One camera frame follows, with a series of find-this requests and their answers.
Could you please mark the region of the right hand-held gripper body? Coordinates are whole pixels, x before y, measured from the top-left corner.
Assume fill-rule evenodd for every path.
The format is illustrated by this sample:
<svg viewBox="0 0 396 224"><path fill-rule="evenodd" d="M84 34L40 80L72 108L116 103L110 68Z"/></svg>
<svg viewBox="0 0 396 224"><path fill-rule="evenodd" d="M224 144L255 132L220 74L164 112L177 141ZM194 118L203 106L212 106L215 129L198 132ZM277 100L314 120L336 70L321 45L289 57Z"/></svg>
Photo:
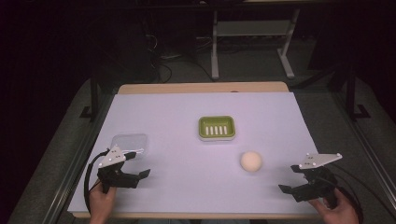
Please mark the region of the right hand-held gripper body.
<svg viewBox="0 0 396 224"><path fill-rule="evenodd" d="M297 165L302 170L307 170L304 175L306 184L295 187L294 199L297 202L322 198L327 201L330 208L337 206L334 189L337 187L335 175L325 167L334 161L341 160L343 156L336 154L309 154Z"/></svg>

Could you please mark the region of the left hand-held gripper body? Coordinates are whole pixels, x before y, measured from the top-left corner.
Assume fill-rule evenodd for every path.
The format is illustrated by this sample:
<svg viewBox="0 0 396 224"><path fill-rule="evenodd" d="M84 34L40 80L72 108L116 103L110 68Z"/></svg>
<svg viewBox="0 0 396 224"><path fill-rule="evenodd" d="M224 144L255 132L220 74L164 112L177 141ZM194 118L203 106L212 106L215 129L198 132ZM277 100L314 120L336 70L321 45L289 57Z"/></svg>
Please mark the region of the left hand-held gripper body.
<svg viewBox="0 0 396 224"><path fill-rule="evenodd" d="M111 187L135 189L139 182L138 175L124 173L121 168L126 162L119 147L111 148L98 165L98 178L103 185L103 193Z"/></svg>

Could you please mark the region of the round cream soap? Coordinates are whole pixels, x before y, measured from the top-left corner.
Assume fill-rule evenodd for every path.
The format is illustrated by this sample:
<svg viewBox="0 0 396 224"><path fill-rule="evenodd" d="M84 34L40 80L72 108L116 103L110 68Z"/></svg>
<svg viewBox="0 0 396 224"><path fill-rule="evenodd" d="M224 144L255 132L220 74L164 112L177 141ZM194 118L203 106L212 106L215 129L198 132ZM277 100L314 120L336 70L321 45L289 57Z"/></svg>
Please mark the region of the round cream soap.
<svg viewBox="0 0 396 224"><path fill-rule="evenodd" d="M257 172L262 168L262 156L256 151L244 152L241 156L240 164L247 172Z"/></svg>

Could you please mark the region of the green soap dish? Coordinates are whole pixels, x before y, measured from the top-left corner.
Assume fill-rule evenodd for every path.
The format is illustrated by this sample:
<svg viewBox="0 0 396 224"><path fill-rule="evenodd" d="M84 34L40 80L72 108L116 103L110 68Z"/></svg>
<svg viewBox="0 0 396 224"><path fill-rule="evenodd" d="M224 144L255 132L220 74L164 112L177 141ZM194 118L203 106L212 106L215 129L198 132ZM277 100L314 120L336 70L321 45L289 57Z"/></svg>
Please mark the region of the green soap dish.
<svg viewBox="0 0 396 224"><path fill-rule="evenodd" d="M201 117L198 134L203 141L230 141L235 137L234 121L231 116Z"/></svg>

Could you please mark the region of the person's left hand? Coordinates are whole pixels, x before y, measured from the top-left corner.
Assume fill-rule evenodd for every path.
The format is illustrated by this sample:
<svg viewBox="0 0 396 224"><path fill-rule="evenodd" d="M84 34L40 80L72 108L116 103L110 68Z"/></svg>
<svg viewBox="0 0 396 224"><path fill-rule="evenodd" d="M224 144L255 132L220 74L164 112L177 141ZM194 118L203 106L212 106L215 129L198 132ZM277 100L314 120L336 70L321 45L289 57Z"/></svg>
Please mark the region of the person's left hand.
<svg viewBox="0 0 396 224"><path fill-rule="evenodd" d="M91 208L90 224L106 224L112 214L116 201L117 189L111 187L108 193L103 193L101 182L90 190L89 203Z"/></svg>

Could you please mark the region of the person's right hand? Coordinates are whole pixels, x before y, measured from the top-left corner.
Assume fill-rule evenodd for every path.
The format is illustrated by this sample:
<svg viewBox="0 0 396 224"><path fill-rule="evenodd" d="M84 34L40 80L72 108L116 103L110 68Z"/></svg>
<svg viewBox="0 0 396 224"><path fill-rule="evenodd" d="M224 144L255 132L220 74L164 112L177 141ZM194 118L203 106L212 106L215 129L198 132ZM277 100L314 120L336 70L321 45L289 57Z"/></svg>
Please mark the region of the person's right hand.
<svg viewBox="0 0 396 224"><path fill-rule="evenodd" d="M325 206L326 201L321 202L318 199L310 200L318 214L325 224L359 224L359 217L351 201L339 190L334 190L337 199L337 206L330 209Z"/></svg>

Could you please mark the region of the black metal stand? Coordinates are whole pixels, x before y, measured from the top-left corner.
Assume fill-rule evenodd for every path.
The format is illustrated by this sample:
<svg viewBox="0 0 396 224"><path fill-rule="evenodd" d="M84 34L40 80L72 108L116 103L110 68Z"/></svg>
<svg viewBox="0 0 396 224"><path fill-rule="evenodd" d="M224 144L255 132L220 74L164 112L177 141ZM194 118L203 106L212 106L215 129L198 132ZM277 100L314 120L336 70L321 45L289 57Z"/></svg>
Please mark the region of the black metal stand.
<svg viewBox="0 0 396 224"><path fill-rule="evenodd" d="M356 105L356 74L350 63L339 63L335 66L334 74L329 83L331 91L340 92L346 87L346 113L353 120L368 119L370 114L363 105Z"/></svg>
<svg viewBox="0 0 396 224"><path fill-rule="evenodd" d="M83 119L89 119L90 122L93 122L99 111L98 82L95 77L92 77L90 80L90 93L91 105L83 108L80 113L80 117Z"/></svg>

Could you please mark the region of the aluminium rail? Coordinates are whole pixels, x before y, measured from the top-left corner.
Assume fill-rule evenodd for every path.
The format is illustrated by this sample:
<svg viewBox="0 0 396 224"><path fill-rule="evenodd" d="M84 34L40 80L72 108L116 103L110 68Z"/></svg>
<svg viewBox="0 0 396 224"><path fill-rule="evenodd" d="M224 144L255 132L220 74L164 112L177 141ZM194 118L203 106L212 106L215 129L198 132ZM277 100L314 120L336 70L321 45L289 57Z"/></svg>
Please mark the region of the aluminium rail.
<svg viewBox="0 0 396 224"><path fill-rule="evenodd" d="M91 107L88 95L77 96L67 110L43 157L43 179L46 190L51 189L52 193L40 224L57 224L67 210L113 98L110 94L99 96L94 119L81 116Z"/></svg>
<svg viewBox="0 0 396 224"><path fill-rule="evenodd" d="M396 124L371 94L357 96L355 119L348 115L346 99L341 93L333 93L332 98L357 136L375 176L396 209Z"/></svg>

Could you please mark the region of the white metal desk frame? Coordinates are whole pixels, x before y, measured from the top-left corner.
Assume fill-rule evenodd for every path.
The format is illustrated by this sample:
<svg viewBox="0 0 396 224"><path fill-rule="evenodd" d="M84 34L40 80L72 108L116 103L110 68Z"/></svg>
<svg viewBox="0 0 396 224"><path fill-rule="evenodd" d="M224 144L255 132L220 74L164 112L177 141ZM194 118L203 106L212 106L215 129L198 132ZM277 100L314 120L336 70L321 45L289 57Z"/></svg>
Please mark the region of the white metal desk frame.
<svg viewBox="0 0 396 224"><path fill-rule="evenodd" d="M277 49L278 58L283 66L286 77L295 77L289 59L288 49L300 14L300 9L293 10L289 20L273 21L219 21L218 12L213 13L211 77L219 79L218 38L230 36L284 36L284 45Z"/></svg>

